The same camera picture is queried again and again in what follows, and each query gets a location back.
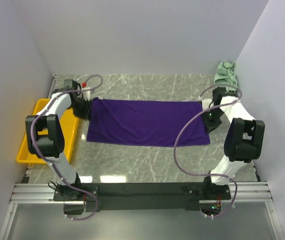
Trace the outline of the purple towel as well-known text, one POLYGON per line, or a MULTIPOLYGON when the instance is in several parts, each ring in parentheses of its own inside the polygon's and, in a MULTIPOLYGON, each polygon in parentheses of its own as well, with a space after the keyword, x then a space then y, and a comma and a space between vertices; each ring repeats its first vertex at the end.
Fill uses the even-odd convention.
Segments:
POLYGON ((144 147, 173 147, 181 129, 202 111, 197 101, 94 98, 88 142, 144 147))

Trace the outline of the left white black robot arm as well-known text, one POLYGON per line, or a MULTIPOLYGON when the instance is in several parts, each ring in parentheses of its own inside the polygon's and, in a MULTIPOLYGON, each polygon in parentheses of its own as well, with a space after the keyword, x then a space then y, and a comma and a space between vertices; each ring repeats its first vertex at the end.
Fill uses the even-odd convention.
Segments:
POLYGON ((90 91, 83 90, 72 79, 64 81, 63 88, 52 94, 42 110, 26 117, 26 139, 29 152, 43 159, 57 177, 56 194, 77 201, 84 196, 82 183, 64 153, 65 138, 60 123, 68 109, 79 119, 91 117, 90 91))

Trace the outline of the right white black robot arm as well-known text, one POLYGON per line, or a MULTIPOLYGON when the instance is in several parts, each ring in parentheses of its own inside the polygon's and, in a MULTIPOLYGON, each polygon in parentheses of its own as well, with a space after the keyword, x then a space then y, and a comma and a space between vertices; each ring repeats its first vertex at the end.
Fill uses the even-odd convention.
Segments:
POLYGON ((228 190, 230 178, 252 160, 260 157, 265 133, 265 123, 256 120, 241 104, 241 93, 236 87, 228 91, 227 85, 213 85, 212 100, 202 100, 205 111, 201 118, 206 133, 211 133, 221 124, 225 115, 230 126, 224 141, 224 156, 203 181, 202 193, 209 200, 228 190))

